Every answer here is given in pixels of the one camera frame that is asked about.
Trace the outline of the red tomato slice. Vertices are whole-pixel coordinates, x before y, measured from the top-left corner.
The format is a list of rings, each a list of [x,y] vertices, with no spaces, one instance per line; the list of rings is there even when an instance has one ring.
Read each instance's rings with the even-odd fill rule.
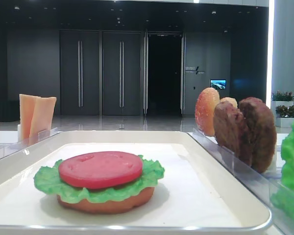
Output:
[[[93,152],[64,160],[58,171],[61,180],[73,187],[102,189],[136,180],[143,172],[143,161],[126,152]]]

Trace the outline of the left brown meat patty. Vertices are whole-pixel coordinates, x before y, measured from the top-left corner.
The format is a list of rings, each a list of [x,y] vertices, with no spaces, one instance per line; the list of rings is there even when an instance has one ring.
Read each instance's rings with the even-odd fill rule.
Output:
[[[250,132],[243,113],[230,102],[220,102],[214,109],[213,126],[220,146],[231,150],[246,165],[252,164]]]

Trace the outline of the orange cheese slice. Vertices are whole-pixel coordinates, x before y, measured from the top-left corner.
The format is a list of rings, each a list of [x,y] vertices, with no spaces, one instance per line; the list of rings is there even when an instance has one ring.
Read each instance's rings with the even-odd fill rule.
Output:
[[[39,96],[19,94],[21,140],[29,138],[34,108]]]
[[[56,97],[38,97],[36,99],[30,126],[30,137],[41,131],[51,129],[56,100]]]

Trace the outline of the right brown meat patty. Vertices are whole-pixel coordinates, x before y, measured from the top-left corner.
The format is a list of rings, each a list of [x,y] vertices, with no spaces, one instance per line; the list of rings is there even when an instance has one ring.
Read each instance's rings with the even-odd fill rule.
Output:
[[[241,100],[239,109],[250,130],[251,168],[264,173],[272,162],[277,141],[273,113],[261,99],[255,97]]]

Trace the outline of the green lettuce leaf on tray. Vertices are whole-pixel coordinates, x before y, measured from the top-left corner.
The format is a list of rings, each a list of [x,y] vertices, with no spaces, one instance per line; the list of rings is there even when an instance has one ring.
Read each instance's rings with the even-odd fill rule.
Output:
[[[53,167],[42,166],[34,176],[34,186],[47,195],[58,195],[62,201],[70,204],[78,203],[81,200],[88,200],[91,203],[105,203],[107,201],[123,201],[131,196],[137,196],[142,190],[155,187],[158,180],[164,178],[165,169],[159,161],[143,160],[143,173],[133,182],[124,186],[109,187],[99,190],[87,188],[76,188],[68,185],[60,179],[58,168],[63,162],[62,159],[55,162]]]

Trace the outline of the left orange cheese slice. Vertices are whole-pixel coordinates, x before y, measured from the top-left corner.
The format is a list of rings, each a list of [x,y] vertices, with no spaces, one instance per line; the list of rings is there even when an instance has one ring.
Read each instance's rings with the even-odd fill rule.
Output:
[[[21,140],[29,138],[34,108],[39,96],[19,94]]]

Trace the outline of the green lettuce leaf in rack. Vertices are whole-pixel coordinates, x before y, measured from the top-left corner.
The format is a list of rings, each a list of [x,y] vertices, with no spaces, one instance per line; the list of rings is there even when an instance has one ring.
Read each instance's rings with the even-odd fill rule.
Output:
[[[291,132],[282,140],[281,158],[285,161],[281,171],[283,187],[272,195],[271,201],[294,221],[294,122]]]

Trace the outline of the bun slice rack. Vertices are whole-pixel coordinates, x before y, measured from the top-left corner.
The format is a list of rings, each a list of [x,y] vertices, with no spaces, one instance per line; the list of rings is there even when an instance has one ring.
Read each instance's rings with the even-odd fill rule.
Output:
[[[206,136],[213,137],[215,134],[213,116],[214,109],[219,102],[219,92],[214,88],[204,89],[197,98],[195,120],[198,129]]]
[[[232,97],[224,97],[220,100],[220,102],[229,102],[233,105],[234,108],[238,108],[238,103],[236,101],[236,99],[232,98]]]

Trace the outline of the dark double door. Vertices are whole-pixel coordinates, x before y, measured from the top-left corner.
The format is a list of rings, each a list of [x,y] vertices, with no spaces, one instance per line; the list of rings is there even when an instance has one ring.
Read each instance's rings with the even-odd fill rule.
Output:
[[[140,32],[61,31],[61,114],[142,112]]]

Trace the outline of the bottom bun slice on tray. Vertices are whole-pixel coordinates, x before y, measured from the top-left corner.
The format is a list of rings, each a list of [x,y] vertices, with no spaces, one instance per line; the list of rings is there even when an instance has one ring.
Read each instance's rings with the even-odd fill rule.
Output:
[[[131,196],[122,201],[107,201],[104,203],[91,203],[83,199],[78,203],[64,202],[60,196],[57,196],[58,203],[68,209],[91,213],[91,214],[119,214],[133,210],[146,204],[153,196],[155,187],[143,189],[138,195]]]

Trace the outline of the potted plants in white planter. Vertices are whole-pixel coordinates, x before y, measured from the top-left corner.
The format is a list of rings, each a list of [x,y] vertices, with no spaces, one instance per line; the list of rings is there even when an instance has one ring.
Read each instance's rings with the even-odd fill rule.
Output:
[[[272,93],[271,109],[277,127],[290,127],[294,119],[294,94],[280,91]]]

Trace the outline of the wall display screen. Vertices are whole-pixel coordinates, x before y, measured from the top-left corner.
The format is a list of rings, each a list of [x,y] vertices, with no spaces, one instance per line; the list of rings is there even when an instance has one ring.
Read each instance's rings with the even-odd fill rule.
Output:
[[[210,87],[216,90],[225,90],[226,80],[210,80]]]

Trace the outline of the clear left rack rail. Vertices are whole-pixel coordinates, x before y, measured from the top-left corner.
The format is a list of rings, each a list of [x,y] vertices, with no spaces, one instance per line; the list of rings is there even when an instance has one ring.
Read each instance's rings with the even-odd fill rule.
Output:
[[[11,154],[14,154],[18,151],[24,150],[36,143],[39,143],[45,139],[48,139],[49,137],[52,137],[58,133],[58,128],[53,128],[51,130],[45,130],[40,132],[34,137],[31,137],[29,139],[19,141],[16,143],[4,143],[0,144],[0,159],[3,159]]]

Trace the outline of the clear rack rail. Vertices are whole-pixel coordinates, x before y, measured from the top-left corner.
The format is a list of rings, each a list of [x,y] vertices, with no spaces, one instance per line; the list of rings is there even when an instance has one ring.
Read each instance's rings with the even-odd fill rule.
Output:
[[[281,183],[281,168],[258,173],[236,158],[230,150],[219,146],[214,138],[193,129],[189,135],[207,150],[260,201],[269,206],[273,223],[285,235],[294,235],[294,191]]]
[[[40,132],[34,137],[31,137],[29,139],[19,141],[16,143],[4,143],[0,144],[0,159],[3,159],[11,154],[14,154],[18,151],[24,150],[36,143],[39,143],[45,139],[48,139],[49,137],[52,137],[58,133],[58,128],[53,128],[51,130],[45,130]]]

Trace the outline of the clear right rack rail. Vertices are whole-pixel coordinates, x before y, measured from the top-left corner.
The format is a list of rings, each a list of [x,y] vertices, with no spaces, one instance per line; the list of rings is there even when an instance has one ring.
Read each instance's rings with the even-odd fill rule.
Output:
[[[281,183],[281,168],[258,173],[236,158],[230,150],[219,146],[214,138],[193,129],[189,135],[207,150],[260,201],[269,206],[273,223],[285,235],[294,235],[294,191]]]

